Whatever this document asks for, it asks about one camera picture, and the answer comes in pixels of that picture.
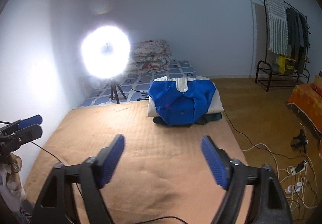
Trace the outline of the blue and white jacket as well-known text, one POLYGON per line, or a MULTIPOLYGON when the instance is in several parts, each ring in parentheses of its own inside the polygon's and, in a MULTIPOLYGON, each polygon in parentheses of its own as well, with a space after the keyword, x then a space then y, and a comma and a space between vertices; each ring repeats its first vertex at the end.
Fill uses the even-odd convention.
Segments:
POLYGON ((147 115, 161 117, 166 122, 179 116, 197 120, 204 114, 224 111, 215 84, 202 76, 154 79, 148 96, 147 115))

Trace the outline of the black clothes rack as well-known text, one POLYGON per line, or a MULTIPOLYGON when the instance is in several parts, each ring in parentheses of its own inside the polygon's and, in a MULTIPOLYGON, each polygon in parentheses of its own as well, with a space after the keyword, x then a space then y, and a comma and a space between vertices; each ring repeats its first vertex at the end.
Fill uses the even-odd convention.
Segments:
POLYGON ((257 62, 255 83, 266 92, 308 83, 311 48, 307 16, 285 0, 262 0, 265 14, 265 53, 257 62))

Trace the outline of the dark hanging clothes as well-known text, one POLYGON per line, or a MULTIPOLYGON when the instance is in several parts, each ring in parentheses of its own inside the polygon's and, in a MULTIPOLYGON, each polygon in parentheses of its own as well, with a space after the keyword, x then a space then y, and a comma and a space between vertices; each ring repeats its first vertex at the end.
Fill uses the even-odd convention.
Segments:
POLYGON ((306 52, 310 46, 306 17, 293 8, 287 8, 288 46, 290 58, 295 60, 295 70, 302 74, 306 63, 306 52))

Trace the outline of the dark folded garment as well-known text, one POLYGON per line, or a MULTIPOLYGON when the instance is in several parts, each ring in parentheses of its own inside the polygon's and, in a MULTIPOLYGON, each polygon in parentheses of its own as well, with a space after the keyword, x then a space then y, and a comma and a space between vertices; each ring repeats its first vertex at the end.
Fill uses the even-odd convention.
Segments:
POLYGON ((164 121, 161 117, 154 117, 152 121, 154 124, 166 127, 190 127, 192 125, 206 125, 210 122, 218 121, 222 119, 221 112, 204 114, 197 120, 193 120, 192 117, 179 116, 178 118, 169 118, 168 121, 164 121))

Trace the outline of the tan bed blanket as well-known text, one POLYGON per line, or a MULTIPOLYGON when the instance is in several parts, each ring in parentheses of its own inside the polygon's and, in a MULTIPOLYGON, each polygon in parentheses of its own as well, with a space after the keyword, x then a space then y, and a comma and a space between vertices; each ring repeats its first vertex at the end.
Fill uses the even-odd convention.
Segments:
POLYGON ((82 163, 108 146, 117 134, 126 145, 102 195, 116 223, 210 223, 225 194, 201 152, 210 136, 233 159, 245 162, 226 120, 167 128, 147 115, 137 101, 71 110, 40 151, 24 185, 35 203, 52 167, 59 161, 82 163))

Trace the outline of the white power strip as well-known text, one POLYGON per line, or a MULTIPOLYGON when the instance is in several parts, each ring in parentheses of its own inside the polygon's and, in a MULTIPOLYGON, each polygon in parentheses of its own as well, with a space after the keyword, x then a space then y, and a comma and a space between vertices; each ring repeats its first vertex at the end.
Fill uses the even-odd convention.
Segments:
POLYGON ((290 171, 289 171, 290 175, 297 175, 297 174, 301 173, 302 171, 305 171, 307 166, 308 166, 308 161, 303 160, 296 167, 293 167, 290 169, 290 171))

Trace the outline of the black light tripod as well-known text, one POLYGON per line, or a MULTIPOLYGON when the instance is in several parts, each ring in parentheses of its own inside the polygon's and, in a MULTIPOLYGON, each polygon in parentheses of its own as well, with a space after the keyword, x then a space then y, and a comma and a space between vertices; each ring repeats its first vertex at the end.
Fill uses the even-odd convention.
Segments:
POLYGON ((118 96, 118 93, 120 93, 125 100, 127 100, 127 97, 121 87, 121 85, 116 81, 115 79, 111 78, 109 79, 110 83, 110 89, 111 89, 111 100, 116 100, 116 103, 120 103, 120 98, 118 96))

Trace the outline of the blue checked mattress sheet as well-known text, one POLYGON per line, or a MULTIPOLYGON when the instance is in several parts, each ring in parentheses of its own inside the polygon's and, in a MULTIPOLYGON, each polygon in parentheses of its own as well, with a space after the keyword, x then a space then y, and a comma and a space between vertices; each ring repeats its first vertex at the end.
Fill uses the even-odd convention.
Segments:
POLYGON ((196 77, 196 71, 188 61, 172 60, 170 65, 162 71, 125 76, 118 80, 123 93, 117 92, 118 99, 111 97, 111 86, 108 83, 102 89, 94 90, 81 108, 106 106, 117 103, 148 100, 147 91, 154 79, 167 76, 169 78, 196 77))

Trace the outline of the small black floor tripod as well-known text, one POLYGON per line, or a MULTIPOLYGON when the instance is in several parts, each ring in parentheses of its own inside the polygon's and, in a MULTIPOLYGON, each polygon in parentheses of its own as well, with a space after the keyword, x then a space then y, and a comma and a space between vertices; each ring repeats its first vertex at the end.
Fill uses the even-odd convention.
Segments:
POLYGON ((307 154, 307 144, 308 144, 308 138, 306 136, 306 133, 304 129, 301 129, 297 137, 293 137, 293 142, 291 144, 291 147, 294 149, 303 149, 304 153, 307 154))

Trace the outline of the floral folded quilt stack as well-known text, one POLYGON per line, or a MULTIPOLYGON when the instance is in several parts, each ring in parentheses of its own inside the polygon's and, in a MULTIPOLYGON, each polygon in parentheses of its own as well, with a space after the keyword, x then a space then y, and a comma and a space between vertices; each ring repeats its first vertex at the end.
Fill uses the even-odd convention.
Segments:
POLYGON ((149 40, 132 44, 124 75, 141 75, 162 71, 170 65, 171 49, 166 40, 149 40))

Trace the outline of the yellow box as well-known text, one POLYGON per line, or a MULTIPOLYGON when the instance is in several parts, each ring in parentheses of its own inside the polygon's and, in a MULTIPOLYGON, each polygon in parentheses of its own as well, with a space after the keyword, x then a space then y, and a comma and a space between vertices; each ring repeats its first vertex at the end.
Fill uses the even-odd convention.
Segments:
POLYGON ((279 66, 278 72, 283 75, 293 75, 295 69, 296 60, 287 58, 282 55, 277 57, 277 65, 279 66))

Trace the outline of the white striped hanging towel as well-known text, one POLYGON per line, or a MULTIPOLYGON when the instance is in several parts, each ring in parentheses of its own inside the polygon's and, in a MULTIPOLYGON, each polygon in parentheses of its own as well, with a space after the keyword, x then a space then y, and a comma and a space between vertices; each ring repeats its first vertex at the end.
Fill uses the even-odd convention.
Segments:
POLYGON ((288 53, 288 22, 283 0, 265 0, 268 20, 268 50, 277 55, 288 53))

